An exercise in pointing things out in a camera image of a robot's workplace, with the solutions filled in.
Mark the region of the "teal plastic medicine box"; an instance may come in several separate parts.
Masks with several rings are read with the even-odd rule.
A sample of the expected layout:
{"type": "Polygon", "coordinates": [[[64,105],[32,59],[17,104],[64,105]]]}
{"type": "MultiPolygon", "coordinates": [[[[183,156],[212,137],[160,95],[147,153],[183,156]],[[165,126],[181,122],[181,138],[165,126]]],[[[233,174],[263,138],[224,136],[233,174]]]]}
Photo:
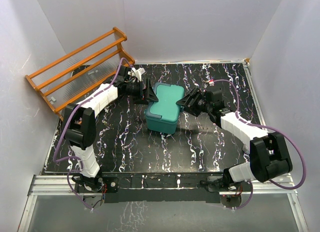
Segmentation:
{"type": "Polygon", "coordinates": [[[184,97],[182,86],[157,82],[153,91],[158,101],[149,103],[144,111],[147,128],[164,134],[174,134],[177,128],[181,107],[177,101],[184,97]]]}

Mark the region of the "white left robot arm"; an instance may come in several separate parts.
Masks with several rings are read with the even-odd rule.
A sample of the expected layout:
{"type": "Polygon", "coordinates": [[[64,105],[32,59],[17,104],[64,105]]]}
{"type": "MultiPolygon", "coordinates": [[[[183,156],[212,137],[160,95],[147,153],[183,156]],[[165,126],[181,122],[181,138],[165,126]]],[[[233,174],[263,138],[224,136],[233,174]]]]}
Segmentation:
{"type": "Polygon", "coordinates": [[[79,163],[79,179],[76,183],[97,192],[103,187],[102,173],[96,160],[93,143],[96,139],[96,118],[120,95],[129,95],[135,104],[157,102],[151,81],[143,80],[144,68],[121,66],[117,75],[107,78],[88,98],[68,104],[64,110],[67,140],[79,163]]]}

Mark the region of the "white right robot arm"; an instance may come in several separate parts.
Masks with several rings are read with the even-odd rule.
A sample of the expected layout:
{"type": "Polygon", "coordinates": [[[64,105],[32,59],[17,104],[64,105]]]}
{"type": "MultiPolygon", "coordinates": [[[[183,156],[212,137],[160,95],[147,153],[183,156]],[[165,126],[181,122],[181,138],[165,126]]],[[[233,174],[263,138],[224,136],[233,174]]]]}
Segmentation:
{"type": "Polygon", "coordinates": [[[210,120],[238,138],[249,153],[249,162],[238,164],[223,171],[215,182],[233,191],[245,180],[266,182],[289,173],[293,169],[285,138],[279,132],[267,132],[250,126],[236,112],[225,105],[222,91],[209,86],[205,91],[195,87],[176,102],[193,116],[207,113],[210,120]]]}

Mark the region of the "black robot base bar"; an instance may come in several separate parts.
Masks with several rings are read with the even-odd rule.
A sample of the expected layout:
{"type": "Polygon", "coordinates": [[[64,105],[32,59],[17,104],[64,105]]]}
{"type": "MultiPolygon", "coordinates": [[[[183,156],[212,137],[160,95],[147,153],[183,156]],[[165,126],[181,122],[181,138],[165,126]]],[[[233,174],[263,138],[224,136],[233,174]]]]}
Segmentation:
{"type": "Polygon", "coordinates": [[[86,179],[72,177],[78,193],[100,194],[103,203],[122,202],[206,202],[217,203],[225,198],[228,206],[239,206],[242,195],[252,192],[249,182],[224,186],[220,174],[160,173],[102,174],[86,179]]]}

